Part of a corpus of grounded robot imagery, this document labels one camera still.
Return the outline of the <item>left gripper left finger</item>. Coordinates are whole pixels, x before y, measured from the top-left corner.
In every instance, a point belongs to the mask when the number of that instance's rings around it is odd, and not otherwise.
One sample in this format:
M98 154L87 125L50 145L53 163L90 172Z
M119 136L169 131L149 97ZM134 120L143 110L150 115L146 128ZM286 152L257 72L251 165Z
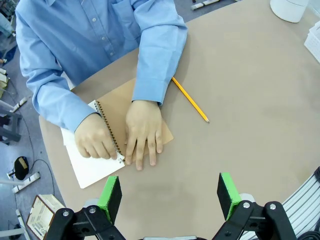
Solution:
M118 176L109 176L97 201L74 212L60 208L54 214L46 233L47 240L84 240L93 236L98 240L124 240L115 226L122 199Z

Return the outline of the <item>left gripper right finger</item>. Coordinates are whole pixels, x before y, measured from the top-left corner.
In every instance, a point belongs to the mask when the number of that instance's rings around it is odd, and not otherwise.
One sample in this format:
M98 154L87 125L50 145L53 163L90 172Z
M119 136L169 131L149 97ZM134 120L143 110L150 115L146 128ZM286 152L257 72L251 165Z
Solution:
M278 201L264 206L243 200L228 172L221 172L217 196L225 219L214 240L239 240L244 232L254 232L259 240L296 240L296 234Z

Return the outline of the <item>person's right hand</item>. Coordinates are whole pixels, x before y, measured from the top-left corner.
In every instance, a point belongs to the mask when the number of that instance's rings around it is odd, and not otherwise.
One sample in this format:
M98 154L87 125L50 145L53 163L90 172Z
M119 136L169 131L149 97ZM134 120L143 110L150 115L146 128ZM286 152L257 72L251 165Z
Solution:
M85 158L117 159L117 151L103 118L92 113L77 127L74 133L79 153Z

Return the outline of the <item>person's left hand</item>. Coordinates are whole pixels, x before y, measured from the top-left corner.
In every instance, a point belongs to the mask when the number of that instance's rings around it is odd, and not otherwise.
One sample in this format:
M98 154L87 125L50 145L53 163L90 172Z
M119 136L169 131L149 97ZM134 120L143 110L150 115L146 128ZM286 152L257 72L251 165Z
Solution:
M145 147L149 152L149 164L157 164L157 154L163 151L162 115L157 102L135 100L126 114L125 162L135 162L141 171L144 163Z

